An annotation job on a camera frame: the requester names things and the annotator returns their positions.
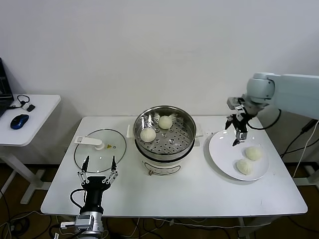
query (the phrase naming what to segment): floor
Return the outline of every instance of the floor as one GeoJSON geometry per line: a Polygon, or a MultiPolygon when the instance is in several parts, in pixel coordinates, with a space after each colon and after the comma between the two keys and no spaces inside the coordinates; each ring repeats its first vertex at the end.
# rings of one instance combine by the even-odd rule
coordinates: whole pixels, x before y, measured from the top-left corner
{"type": "MultiPolygon", "coordinates": [[[[30,168],[33,172],[37,171],[36,167],[30,168]]],[[[289,166],[288,170],[290,173],[293,172],[294,167],[289,166]]],[[[44,181],[52,181],[57,168],[48,168],[42,177],[44,181]]],[[[4,164],[0,164],[0,186],[5,183],[6,179],[9,177],[11,169],[4,164]]],[[[297,177],[306,176],[307,173],[301,168],[298,170],[297,177]]],[[[10,216],[27,211],[40,210],[41,203],[45,197],[45,191],[37,191],[30,203],[28,205],[21,205],[20,200],[23,196],[24,191],[28,187],[28,183],[20,175],[16,175],[13,182],[10,184],[9,188],[5,192],[5,198],[9,206],[10,216]]],[[[299,187],[299,190],[308,205],[308,212],[304,215],[292,216],[291,219],[297,224],[306,227],[311,230],[318,231],[311,232],[296,226],[291,219],[288,217],[281,217],[274,221],[271,225],[265,226],[259,229],[256,234],[250,236],[251,239],[319,239],[319,192],[314,186],[299,187]]],[[[3,198],[0,199],[0,225],[8,220],[8,215],[6,211],[6,206],[3,198]]],[[[41,216],[36,213],[31,214],[29,217],[29,228],[19,239],[33,239],[37,237],[41,232],[49,225],[56,224],[56,217],[41,216]]],[[[120,238],[120,235],[130,235],[135,228],[132,219],[123,218],[108,218],[104,220],[104,225],[108,225],[109,235],[108,239],[120,238]]],[[[197,223],[191,219],[180,219],[183,223],[187,224],[201,224],[201,225],[220,225],[220,226],[234,226],[238,225],[238,220],[236,218],[230,219],[207,219],[202,223],[197,223]]],[[[141,235],[145,233],[143,229],[143,219],[139,221],[139,228],[141,230],[141,235]]],[[[156,222],[159,227],[161,225],[160,221],[156,222]]],[[[145,227],[147,230],[155,229],[155,221],[153,219],[145,220],[145,227]]],[[[201,229],[189,229],[181,225],[169,226],[165,223],[160,229],[156,229],[154,233],[159,234],[163,239],[236,239],[238,229],[216,229],[212,231],[206,231],[201,229]]],[[[4,227],[0,228],[0,233],[3,231],[1,236],[4,239],[7,229],[4,227]]],[[[60,239],[68,238],[72,235],[60,235],[60,239]]],[[[37,237],[39,239],[49,239],[49,234],[46,231],[41,236],[37,237]]],[[[138,239],[138,231],[136,231],[132,238],[138,239]]],[[[160,238],[153,234],[147,234],[143,237],[144,239],[155,239],[160,238]]]]}

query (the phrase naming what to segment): white table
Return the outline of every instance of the white table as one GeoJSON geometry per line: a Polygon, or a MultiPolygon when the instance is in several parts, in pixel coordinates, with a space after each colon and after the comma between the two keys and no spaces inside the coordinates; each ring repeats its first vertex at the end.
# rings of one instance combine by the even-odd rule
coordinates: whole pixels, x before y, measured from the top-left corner
{"type": "MultiPolygon", "coordinates": [[[[75,136],[84,136],[103,128],[126,135],[127,126],[136,117],[85,117],[75,136]]],[[[194,147],[184,159],[182,169],[173,175],[149,176],[141,163],[143,157],[133,139],[127,140],[127,151],[118,164],[119,176],[104,192],[103,216],[108,217],[254,217],[252,225],[271,222],[281,215],[302,214],[307,206],[280,159],[266,132],[258,131],[266,147],[270,167],[255,182],[228,177],[212,162],[208,143],[212,133],[224,128],[226,117],[193,117],[203,130],[200,147],[194,147]]],[[[261,127],[257,119],[252,124],[261,127]]],[[[73,154],[75,136],[43,201],[41,211],[54,215],[77,215],[79,209],[70,201],[70,193],[81,188],[73,154]]],[[[83,194],[74,195],[83,202],[83,194]]],[[[256,228],[239,231],[245,236],[256,228]]]]}
{"type": "MultiPolygon", "coordinates": [[[[22,204],[28,204],[35,190],[48,190],[51,183],[41,181],[41,177],[45,170],[40,169],[36,174],[33,174],[12,153],[7,152],[5,146],[23,147],[28,145],[61,101],[61,97],[58,95],[27,96],[30,97],[30,104],[35,105],[35,109],[33,111],[27,112],[24,109],[7,110],[0,117],[0,146],[2,146],[0,149],[0,158],[13,169],[13,172],[7,179],[1,191],[4,193],[13,180],[15,174],[19,173],[22,177],[30,182],[30,185],[21,200],[22,204]],[[15,116],[20,114],[29,115],[29,120],[21,129],[11,129],[10,122],[15,116]]],[[[20,103],[16,99],[12,105],[19,106],[20,103]]]]}

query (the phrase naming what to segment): computer mouse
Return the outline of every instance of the computer mouse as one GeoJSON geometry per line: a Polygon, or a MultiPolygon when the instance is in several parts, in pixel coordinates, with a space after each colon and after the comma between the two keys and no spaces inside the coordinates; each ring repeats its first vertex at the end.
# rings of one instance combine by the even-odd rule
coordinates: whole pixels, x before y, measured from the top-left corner
{"type": "Polygon", "coordinates": [[[24,126],[24,124],[28,121],[29,116],[21,114],[19,116],[16,116],[13,118],[13,120],[10,123],[10,127],[12,129],[20,129],[24,126]]]}

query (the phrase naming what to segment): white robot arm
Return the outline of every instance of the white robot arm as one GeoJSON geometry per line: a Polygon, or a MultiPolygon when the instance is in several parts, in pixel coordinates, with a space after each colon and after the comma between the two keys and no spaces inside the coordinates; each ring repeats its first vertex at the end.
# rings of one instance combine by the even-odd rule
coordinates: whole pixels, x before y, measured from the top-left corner
{"type": "Polygon", "coordinates": [[[319,76],[256,73],[248,81],[247,93],[242,97],[229,97],[227,104],[237,111],[228,117],[225,126],[234,125],[235,146],[247,138],[248,121],[267,105],[319,119],[319,76]]]}

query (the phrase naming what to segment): table leg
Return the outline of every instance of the table leg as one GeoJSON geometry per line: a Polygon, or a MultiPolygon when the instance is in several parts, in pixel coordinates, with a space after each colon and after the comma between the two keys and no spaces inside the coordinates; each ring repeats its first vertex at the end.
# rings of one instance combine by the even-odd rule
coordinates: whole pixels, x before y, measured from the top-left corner
{"type": "Polygon", "coordinates": [[[40,169],[36,174],[32,173],[23,163],[21,163],[13,154],[2,154],[1,159],[9,165],[15,172],[20,174],[29,183],[29,187],[26,190],[24,196],[22,197],[21,204],[28,204],[35,190],[48,190],[51,183],[42,182],[41,177],[43,176],[45,170],[40,169]]]}
{"type": "Polygon", "coordinates": [[[8,179],[6,180],[4,186],[1,188],[1,192],[4,194],[5,191],[7,190],[7,188],[9,187],[9,184],[12,182],[12,180],[14,179],[16,175],[16,171],[13,170],[13,172],[10,174],[10,176],[8,177],[8,179]]]}
{"type": "Polygon", "coordinates": [[[309,173],[307,178],[294,178],[297,186],[316,186],[319,190],[319,170],[314,171],[310,165],[305,166],[305,170],[309,173]]]}
{"type": "Polygon", "coordinates": [[[249,228],[241,228],[238,231],[238,236],[240,238],[245,238],[248,237],[250,233],[253,233],[254,231],[260,229],[262,226],[258,225],[263,225],[267,223],[271,223],[272,221],[276,220],[280,216],[270,216],[270,217],[257,217],[255,218],[251,223],[249,223],[247,226],[255,226],[255,227],[249,227],[249,228]]]}

